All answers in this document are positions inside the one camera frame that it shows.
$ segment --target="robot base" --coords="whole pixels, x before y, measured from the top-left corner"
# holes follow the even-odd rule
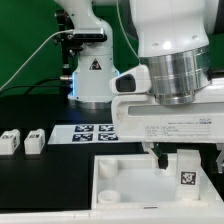
[[[109,102],[83,102],[76,99],[68,98],[68,103],[71,106],[77,106],[89,110],[103,110],[111,108],[111,101]]]

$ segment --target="white label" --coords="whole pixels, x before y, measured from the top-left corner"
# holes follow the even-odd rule
[[[170,121],[167,125],[146,126],[147,137],[187,137],[208,138],[210,137],[211,119],[199,119],[198,121]]]

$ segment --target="white box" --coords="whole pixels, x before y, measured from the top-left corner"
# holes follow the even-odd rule
[[[20,144],[20,132],[5,131],[0,138],[0,155],[13,155]]]
[[[24,141],[24,144],[27,155],[40,154],[45,144],[44,130],[38,129],[36,131],[31,131]]]

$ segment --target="warning label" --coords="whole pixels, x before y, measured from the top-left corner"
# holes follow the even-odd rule
[[[92,63],[91,67],[89,68],[89,70],[102,70],[102,68],[96,58],[95,58],[94,62]]]

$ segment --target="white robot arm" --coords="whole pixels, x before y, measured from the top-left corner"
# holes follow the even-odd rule
[[[213,33],[220,1],[130,0],[140,66],[150,77],[143,82],[152,88],[116,89],[112,117],[120,139],[224,143],[224,80],[208,77],[206,34]],[[111,80],[112,91],[118,79]]]
[[[109,81],[117,76],[113,65],[113,33],[108,23],[96,17],[92,0],[55,0],[68,13],[74,24],[73,37],[83,42],[78,54],[78,67],[73,73],[70,104],[88,108],[110,107],[114,94]]]

